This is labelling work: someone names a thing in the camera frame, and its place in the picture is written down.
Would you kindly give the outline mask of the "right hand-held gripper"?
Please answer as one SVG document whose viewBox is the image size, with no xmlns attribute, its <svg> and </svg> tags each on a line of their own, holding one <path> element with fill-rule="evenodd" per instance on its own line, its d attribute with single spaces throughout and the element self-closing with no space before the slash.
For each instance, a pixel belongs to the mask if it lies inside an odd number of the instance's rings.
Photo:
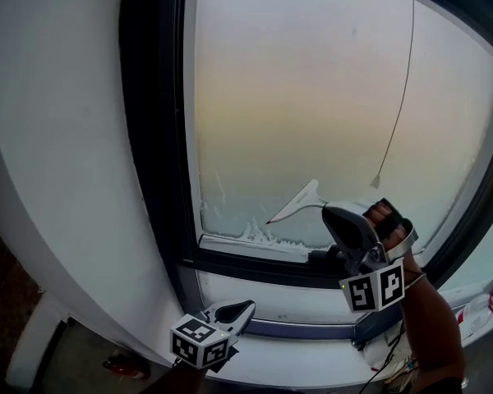
<svg viewBox="0 0 493 394">
<path fill-rule="evenodd" d="M 402 257 L 418 239 L 414 228 L 404 241 L 385 252 L 361 214 L 326 204 L 321 217 L 346 259 L 345 269 L 351 277 L 339 285 L 352 313 L 378 312 L 404 298 Z"/>
</svg>

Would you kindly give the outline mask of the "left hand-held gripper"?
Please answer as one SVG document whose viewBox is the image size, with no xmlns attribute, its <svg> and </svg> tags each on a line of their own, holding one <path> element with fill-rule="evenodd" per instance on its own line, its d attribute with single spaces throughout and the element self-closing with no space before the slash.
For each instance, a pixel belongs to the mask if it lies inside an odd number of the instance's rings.
<svg viewBox="0 0 493 394">
<path fill-rule="evenodd" d="M 215 373 L 237 353 L 234 345 L 256 311 L 253 300 L 232 300 L 214 303 L 203 311 L 206 323 L 185 314 L 170 328 L 170 352 L 195 369 L 209 369 Z"/>
</svg>

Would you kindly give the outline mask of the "white squeegee with red blade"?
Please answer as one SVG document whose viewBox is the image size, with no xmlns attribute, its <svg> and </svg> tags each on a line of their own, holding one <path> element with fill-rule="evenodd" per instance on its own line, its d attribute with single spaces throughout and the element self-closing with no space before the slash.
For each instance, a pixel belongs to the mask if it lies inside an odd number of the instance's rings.
<svg viewBox="0 0 493 394">
<path fill-rule="evenodd" d="M 378 199 L 358 201 L 326 201 L 318 195 L 319 182 L 311 179 L 298 193 L 266 223 L 281 222 L 305 208 L 341 208 L 351 213 L 363 215 Z"/>
</svg>

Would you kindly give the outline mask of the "frosted window glass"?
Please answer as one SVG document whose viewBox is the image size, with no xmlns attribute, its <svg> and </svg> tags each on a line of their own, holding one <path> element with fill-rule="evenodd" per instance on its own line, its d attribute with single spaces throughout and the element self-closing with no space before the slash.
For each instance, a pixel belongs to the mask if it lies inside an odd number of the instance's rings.
<svg viewBox="0 0 493 394">
<path fill-rule="evenodd" d="M 386 198 L 421 253 L 493 120 L 493 47 L 421 0 L 196 0 L 200 244 L 302 262 L 332 237 L 305 208 Z"/>
</svg>

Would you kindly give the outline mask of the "person's right forearm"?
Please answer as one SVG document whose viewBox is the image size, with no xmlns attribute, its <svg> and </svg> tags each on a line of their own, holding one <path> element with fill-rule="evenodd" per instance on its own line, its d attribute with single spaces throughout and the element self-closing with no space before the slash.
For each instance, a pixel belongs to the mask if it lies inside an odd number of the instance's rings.
<svg viewBox="0 0 493 394">
<path fill-rule="evenodd" d="M 458 322 L 412 254 L 403 257 L 408 285 L 401 301 L 408 343 L 418 362 L 411 394 L 463 394 L 465 360 Z"/>
</svg>

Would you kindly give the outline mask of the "person's left forearm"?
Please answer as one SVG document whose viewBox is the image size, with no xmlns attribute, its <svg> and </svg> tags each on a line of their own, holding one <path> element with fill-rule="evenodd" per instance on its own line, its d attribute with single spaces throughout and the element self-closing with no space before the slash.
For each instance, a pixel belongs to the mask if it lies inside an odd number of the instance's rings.
<svg viewBox="0 0 493 394">
<path fill-rule="evenodd" d="M 179 362 L 139 394 L 198 394 L 206 373 L 206 369 Z"/>
</svg>

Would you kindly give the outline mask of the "person's right hand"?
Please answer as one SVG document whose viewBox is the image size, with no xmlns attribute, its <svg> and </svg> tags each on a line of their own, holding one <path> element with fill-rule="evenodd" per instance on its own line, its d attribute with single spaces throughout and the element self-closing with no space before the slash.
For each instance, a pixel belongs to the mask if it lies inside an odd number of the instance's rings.
<svg viewBox="0 0 493 394">
<path fill-rule="evenodd" d="M 401 245 L 412 233 L 412 226 L 385 199 L 370 206 L 364 217 L 375 230 L 386 252 Z"/>
</svg>

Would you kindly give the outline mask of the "clear window pane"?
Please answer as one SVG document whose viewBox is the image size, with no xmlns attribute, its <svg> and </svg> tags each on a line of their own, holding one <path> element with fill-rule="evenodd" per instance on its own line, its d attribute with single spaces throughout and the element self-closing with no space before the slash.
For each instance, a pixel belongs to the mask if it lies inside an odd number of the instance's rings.
<svg viewBox="0 0 493 394">
<path fill-rule="evenodd" d="M 341 290 L 315 289 L 253 282 L 198 272 L 206 305 L 224 301 L 253 300 L 255 317 L 266 321 L 310 324 L 350 324 L 364 313 L 353 313 Z"/>
</svg>

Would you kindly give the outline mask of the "white windowsill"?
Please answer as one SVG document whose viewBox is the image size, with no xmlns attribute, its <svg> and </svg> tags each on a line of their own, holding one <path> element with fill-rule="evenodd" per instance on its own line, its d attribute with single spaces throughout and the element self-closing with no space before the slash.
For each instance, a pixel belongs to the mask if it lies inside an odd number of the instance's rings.
<svg viewBox="0 0 493 394">
<path fill-rule="evenodd" d="M 235 345 L 238 353 L 219 372 L 207 375 L 220 382 L 259 387 L 320 389 L 365 383 L 373 371 L 352 343 L 357 322 L 310 324 L 257 318 Z"/>
</svg>

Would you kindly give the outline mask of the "red fire extinguisher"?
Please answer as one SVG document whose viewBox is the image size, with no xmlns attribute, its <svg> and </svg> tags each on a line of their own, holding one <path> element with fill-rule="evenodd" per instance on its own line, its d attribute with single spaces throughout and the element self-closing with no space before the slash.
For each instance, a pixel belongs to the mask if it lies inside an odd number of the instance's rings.
<svg viewBox="0 0 493 394">
<path fill-rule="evenodd" d="M 144 362 L 124 354 L 110 355 L 103 367 L 121 377 L 147 380 L 150 378 L 150 368 Z"/>
</svg>

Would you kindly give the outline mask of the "wide frosted window pane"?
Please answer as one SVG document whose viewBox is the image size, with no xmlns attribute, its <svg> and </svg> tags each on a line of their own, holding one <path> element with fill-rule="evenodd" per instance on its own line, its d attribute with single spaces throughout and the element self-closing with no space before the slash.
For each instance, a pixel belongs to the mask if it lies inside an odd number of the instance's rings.
<svg viewBox="0 0 493 394">
<path fill-rule="evenodd" d="M 491 279 L 493 279 L 493 236 L 486 236 L 441 290 L 451 290 Z"/>
</svg>

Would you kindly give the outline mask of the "clear plastic bottle red label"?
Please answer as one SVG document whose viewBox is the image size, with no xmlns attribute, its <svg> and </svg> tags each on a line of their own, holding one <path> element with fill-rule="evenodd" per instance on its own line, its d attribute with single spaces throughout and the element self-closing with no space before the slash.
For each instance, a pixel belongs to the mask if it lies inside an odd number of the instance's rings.
<svg viewBox="0 0 493 394">
<path fill-rule="evenodd" d="M 479 332 L 493 317 L 493 287 L 469 301 L 455 316 L 462 341 Z"/>
</svg>

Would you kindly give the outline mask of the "grey framed window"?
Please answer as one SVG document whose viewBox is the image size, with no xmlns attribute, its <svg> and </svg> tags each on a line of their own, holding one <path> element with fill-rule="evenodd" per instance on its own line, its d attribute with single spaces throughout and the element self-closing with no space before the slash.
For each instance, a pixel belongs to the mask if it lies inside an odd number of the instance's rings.
<svg viewBox="0 0 493 394">
<path fill-rule="evenodd" d="M 421 0 L 454 16 L 493 47 L 493 0 Z M 200 178 L 195 128 L 196 0 L 122 0 L 119 43 L 131 151 L 154 239 L 187 312 L 206 306 L 198 272 L 253 282 L 340 290 L 344 264 L 309 264 L 209 250 L 201 246 Z M 493 120 L 472 173 L 435 239 L 418 253 L 441 285 L 493 223 Z M 352 341 L 395 325 L 398 307 L 364 313 Z"/>
</svg>

